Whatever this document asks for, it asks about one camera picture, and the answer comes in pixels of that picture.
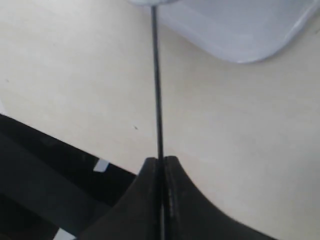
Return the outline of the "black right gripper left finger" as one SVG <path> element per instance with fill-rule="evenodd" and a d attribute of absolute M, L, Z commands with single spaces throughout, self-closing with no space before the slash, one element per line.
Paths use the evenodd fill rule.
<path fill-rule="evenodd" d="M 147 158 L 125 194 L 101 218 L 90 225 L 78 240 L 159 240 L 159 165 Z"/>

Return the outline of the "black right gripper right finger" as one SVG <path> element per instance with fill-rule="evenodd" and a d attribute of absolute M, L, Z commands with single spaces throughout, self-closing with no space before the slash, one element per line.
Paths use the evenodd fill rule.
<path fill-rule="evenodd" d="M 177 157 L 165 157 L 163 166 L 166 240 L 271 239 L 229 217 L 212 204 L 189 178 Z"/>

